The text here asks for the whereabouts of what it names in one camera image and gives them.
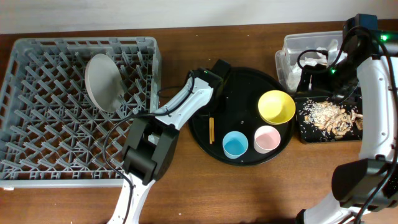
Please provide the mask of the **wooden chopstick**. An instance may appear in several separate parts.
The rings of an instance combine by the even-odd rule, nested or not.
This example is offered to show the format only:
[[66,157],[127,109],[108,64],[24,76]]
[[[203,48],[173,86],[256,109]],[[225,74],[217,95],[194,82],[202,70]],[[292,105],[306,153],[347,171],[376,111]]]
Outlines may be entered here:
[[210,139],[210,144],[213,144],[213,118],[209,118],[209,139]]
[[213,144],[215,141],[215,123],[214,123],[214,118],[210,117],[209,118],[209,123],[210,123],[210,144]]

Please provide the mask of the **white tissue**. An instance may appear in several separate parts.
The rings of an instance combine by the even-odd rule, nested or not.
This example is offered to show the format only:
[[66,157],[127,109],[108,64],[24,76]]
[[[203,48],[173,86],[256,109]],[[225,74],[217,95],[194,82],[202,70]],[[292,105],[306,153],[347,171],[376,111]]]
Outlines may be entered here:
[[[315,46],[316,48],[307,47],[307,50],[326,50],[328,52],[328,55],[326,56],[318,52],[304,53],[304,55],[301,56],[299,60],[301,66],[304,67],[306,65],[309,65],[315,67],[316,65],[320,65],[321,69],[330,66],[338,54],[338,51],[340,49],[340,42],[338,41],[338,39],[331,39],[327,42],[327,44],[327,47],[322,47],[318,44]],[[289,65],[289,74],[285,79],[285,84],[287,85],[289,91],[296,92],[301,79],[301,74],[302,69],[299,67],[297,60],[295,60],[294,65]]]

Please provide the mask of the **peanut shells and rice waste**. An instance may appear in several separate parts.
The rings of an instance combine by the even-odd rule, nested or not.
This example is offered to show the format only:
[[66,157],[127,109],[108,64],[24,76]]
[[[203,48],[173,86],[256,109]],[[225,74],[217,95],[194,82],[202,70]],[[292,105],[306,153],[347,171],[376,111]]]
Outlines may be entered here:
[[308,124],[313,129],[309,134],[318,131],[320,140],[339,141],[355,131],[363,130],[363,115],[357,113],[356,107],[346,110],[329,101],[307,100],[299,115],[303,115],[301,127]]

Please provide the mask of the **yellow bowl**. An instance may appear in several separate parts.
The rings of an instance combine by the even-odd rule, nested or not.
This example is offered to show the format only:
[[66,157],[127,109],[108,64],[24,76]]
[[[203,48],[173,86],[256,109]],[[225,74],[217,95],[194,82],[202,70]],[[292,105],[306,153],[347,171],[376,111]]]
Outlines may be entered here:
[[295,115],[295,102],[284,91],[271,90],[264,93],[257,102],[261,118],[272,125],[289,122]]

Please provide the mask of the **grey round plate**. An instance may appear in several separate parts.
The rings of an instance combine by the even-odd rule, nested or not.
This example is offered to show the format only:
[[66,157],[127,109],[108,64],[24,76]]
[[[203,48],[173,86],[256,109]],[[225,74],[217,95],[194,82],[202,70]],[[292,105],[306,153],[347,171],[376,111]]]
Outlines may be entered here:
[[105,54],[95,55],[85,68],[85,86],[93,104],[101,111],[120,109],[124,90],[122,77],[113,60]]

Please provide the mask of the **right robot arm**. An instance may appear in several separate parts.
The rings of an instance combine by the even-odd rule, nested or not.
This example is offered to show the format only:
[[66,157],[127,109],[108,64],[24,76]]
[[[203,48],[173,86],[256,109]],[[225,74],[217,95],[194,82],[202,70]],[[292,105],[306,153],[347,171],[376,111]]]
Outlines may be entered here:
[[360,223],[363,215],[397,206],[397,33],[378,28],[377,17],[357,14],[343,26],[340,53],[327,67],[302,67],[301,84],[335,103],[359,88],[364,130],[359,160],[338,166],[331,192],[301,210],[296,223]]

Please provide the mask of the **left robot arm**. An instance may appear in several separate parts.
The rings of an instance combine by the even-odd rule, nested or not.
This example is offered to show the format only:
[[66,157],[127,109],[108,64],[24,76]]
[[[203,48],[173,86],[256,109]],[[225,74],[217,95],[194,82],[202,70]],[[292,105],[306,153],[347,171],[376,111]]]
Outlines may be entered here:
[[190,70],[185,85],[153,113],[130,115],[122,148],[122,166],[115,172],[123,186],[110,223],[138,223],[150,188],[160,180],[175,154],[181,127],[202,107],[214,104],[223,91],[229,70]]

